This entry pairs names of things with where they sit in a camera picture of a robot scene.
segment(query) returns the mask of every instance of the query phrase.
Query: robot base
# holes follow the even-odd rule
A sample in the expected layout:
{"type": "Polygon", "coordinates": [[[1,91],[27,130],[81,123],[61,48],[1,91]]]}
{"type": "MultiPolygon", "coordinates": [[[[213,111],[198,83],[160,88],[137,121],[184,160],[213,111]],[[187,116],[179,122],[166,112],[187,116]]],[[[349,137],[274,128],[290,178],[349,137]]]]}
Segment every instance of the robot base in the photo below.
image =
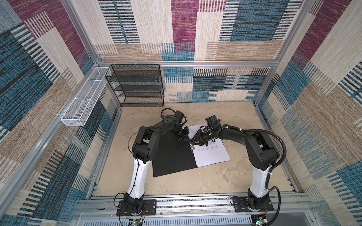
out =
{"type": "MultiPolygon", "coordinates": [[[[246,196],[245,197],[233,196],[231,198],[231,202],[236,203],[236,205],[234,205],[235,212],[237,212],[237,213],[252,212],[248,208],[248,203],[246,201],[246,198],[247,198],[246,196]]],[[[264,205],[265,205],[267,211],[274,211],[273,205],[271,204],[269,197],[267,198],[264,205]]]]}
{"type": "MultiPolygon", "coordinates": [[[[143,200],[142,206],[145,206],[147,208],[146,215],[156,215],[156,199],[147,199],[143,200]]],[[[141,216],[144,212],[144,208],[142,207],[141,212],[138,214],[138,216],[141,216]]],[[[126,207],[126,205],[123,204],[123,201],[119,201],[118,208],[117,208],[117,216],[123,217],[123,216],[132,216],[131,213],[134,213],[134,210],[131,208],[126,207]]]]}

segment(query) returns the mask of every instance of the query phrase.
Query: patterned wall panel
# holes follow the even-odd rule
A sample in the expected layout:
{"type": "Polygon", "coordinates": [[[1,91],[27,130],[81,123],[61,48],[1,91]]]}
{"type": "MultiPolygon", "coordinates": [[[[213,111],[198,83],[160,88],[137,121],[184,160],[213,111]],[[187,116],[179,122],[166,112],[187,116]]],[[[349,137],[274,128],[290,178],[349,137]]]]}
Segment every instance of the patterned wall panel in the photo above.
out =
{"type": "MultiPolygon", "coordinates": [[[[1,189],[93,63],[60,0],[0,0],[0,8],[1,189]]],[[[77,139],[83,128],[63,127],[1,225],[69,221],[71,200],[87,189],[113,123],[115,104],[107,95],[98,104],[99,125],[89,126],[97,127],[97,133],[87,131],[87,140],[94,142],[86,146],[77,139]],[[50,203],[57,203],[57,213],[48,208],[50,203]]]]}
{"type": "Polygon", "coordinates": [[[325,225],[361,225],[362,2],[317,0],[258,107],[325,225]]]}
{"type": "Polygon", "coordinates": [[[165,102],[253,101],[270,68],[161,68],[165,102]]]}
{"type": "Polygon", "coordinates": [[[105,88],[84,127],[62,126],[0,224],[67,225],[85,199],[117,107],[105,88]]]}
{"type": "Polygon", "coordinates": [[[71,2],[104,61],[193,61],[274,60],[303,1],[71,2]]]}
{"type": "Polygon", "coordinates": [[[92,61],[60,0],[0,7],[1,188],[92,61]]]}

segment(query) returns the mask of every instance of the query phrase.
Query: aluminum frame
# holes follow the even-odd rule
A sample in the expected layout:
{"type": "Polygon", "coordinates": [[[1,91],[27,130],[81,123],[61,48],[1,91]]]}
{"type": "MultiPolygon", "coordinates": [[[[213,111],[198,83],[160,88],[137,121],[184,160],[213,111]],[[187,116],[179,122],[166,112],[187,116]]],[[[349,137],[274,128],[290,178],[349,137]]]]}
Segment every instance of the aluminum frame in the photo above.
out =
{"type": "Polygon", "coordinates": [[[83,42],[85,49],[87,50],[89,57],[92,59],[93,63],[96,65],[100,62],[99,56],[97,54],[96,49],[93,44],[90,42],[88,35],[83,29],[83,25],[81,24],[78,14],[76,13],[74,6],[69,0],[61,0],[65,10],[67,11],[69,18],[73,22],[73,25],[78,32],[80,40],[83,42]]]}
{"type": "Polygon", "coordinates": [[[161,67],[277,67],[277,60],[249,61],[112,61],[101,62],[99,67],[109,67],[111,64],[159,64],[161,67]]]}
{"type": "MultiPolygon", "coordinates": [[[[230,204],[230,197],[247,196],[247,193],[222,193],[222,194],[191,194],[191,195],[145,195],[144,199],[156,199],[157,208],[155,216],[147,218],[163,217],[196,217],[196,216],[235,216],[248,214],[263,214],[263,212],[235,213],[230,204]]],[[[270,193],[271,202],[276,212],[278,194],[270,193]]],[[[73,225],[82,225],[84,220],[90,219],[114,219],[117,208],[113,205],[113,196],[100,196],[91,200],[80,200],[73,217],[73,225]]],[[[123,200],[120,196],[115,203],[123,200]]],[[[280,213],[305,213],[310,225],[320,226],[319,218],[313,208],[307,194],[295,192],[281,192],[280,213]]]]}

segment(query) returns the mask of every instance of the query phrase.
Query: black wire mesh shelf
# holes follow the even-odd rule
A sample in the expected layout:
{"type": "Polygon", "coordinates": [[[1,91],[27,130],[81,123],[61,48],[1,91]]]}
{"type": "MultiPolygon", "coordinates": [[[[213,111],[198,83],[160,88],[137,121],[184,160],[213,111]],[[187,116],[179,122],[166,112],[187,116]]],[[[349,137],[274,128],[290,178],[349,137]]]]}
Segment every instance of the black wire mesh shelf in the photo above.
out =
{"type": "Polygon", "coordinates": [[[163,107],[165,94],[158,64],[112,64],[106,79],[121,107],[163,107]]]}

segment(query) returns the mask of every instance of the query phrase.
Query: blue striped fabric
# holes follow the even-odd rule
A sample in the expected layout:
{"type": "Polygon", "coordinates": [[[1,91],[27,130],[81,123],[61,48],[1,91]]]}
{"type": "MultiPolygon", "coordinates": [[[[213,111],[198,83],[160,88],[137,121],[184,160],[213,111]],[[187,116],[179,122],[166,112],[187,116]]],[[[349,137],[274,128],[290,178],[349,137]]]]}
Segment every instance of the blue striped fabric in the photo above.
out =
{"type": "Polygon", "coordinates": [[[289,0],[239,3],[230,41],[272,40],[289,0]]]}
{"type": "Polygon", "coordinates": [[[249,76],[244,90],[258,90],[260,89],[261,85],[263,84],[264,80],[265,80],[265,75],[263,76],[249,76]]]}
{"type": "Polygon", "coordinates": [[[131,1],[98,0],[115,44],[140,43],[131,1]]]}
{"type": "Polygon", "coordinates": [[[84,199],[87,194],[91,179],[99,163],[102,151],[104,150],[104,143],[97,156],[97,160],[90,174],[90,179],[86,179],[78,174],[79,168],[87,154],[87,148],[90,147],[97,132],[105,132],[103,139],[105,142],[112,124],[112,116],[109,115],[101,101],[98,100],[86,125],[80,127],[76,133],[76,138],[78,138],[82,144],[78,144],[73,140],[64,156],[58,153],[57,156],[59,156],[61,162],[59,162],[56,169],[47,167],[47,170],[42,174],[42,176],[48,177],[50,181],[47,181],[46,189],[37,197],[40,201],[33,202],[35,210],[32,212],[32,215],[28,214],[24,216],[63,222],[71,221],[78,200],[84,199]]]}
{"type": "Polygon", "coordinates": [[[13,36],[24,46],[30,57],[36,62],[40,69],[46,74],[52,83],[56,81],[60,73],[53,62],[44,52],[43,48],[31,35],[30,31],[24,24],[18,26],[11,31],[13,36]]]}
{"type": "Polygon", "coordinates": [[[279,78],[277,86],[289,104],[292,105],[309,82],[310,78],[291,60],[279,78]]]}
{"type": "Polygon", "coordinates": [[[192,92],[177,92],[177,102],[186,103],[192,102],[192,92]]]}
{"type": "Polygon", "coordinates": [[[192,90],[223,90],[226,76],[194,76],[192,90]]]}
{"type": "Polygon", "coordinates": [[[170,76],[193,76],[194,69],[191,67],[166,67],[164,68],[165,77],[170,76]]]}
{"type": "MultiPolygon", "coordinates": [[[[344,184],[348,187],[349,191],[353,194],[358,202],[358,205],[362,207],[362,181],[356,180],[356,178],[362,175],[362,161],[356,162],[343,169],[337,170],[337,174],[340,176],[344,184]]],[[[362,210],[355,211],[354,213],[362,213],[362,210]]]]}
{"type": "Polygon", "coordinates": [[[89,69],[94,65],[92,59],[89,59],[88,62],[82,68],[82,73],[85,75],[89,71],[89,69]]]}
{"type": "Polygon", "coordinates": [[[240,0],[226,0],[219,41],[230,41],[240,0]]]}
{"type": "Polygon", "coordinates": [[[194,61],[194,52],[163,52],[163,61],[194,61]]]}
{"type": "Polygon", "coordinates": [[[314,180],[334,171],[331,162],[314,140],[318,137],[317,133],[321,133],[317,128],[312,129],[314,134],[311,135],[294,108],[290,108],[280,121],[314,180]]]}
{"type": "Polygon", "coordinates": [[[192,91],[192,102],[205,103],[209,101],[208,90],[194,90],[192,91]]]}
{"type": "Polygon", "coordinates": [[[11,131],[52,85],[12,34],[0,35],[0,126],[11,131]]]}
{"type": "Polygon", "coordinates": [[[362,105],[362,62],[352,68],[338,85],[362,105]]]}
{"type": "Polygon", "coordinates": [[[22,23],[18,15],[6,0],[0,0],[0,8],[0,34],[22,23]]]}
{"type": "Polygon", "coordinates": [[[312,202],[312,204],[314,209],[318,212],[318,216],[321,218],[323,225],[341,226],[325,200],[312,202]]]}

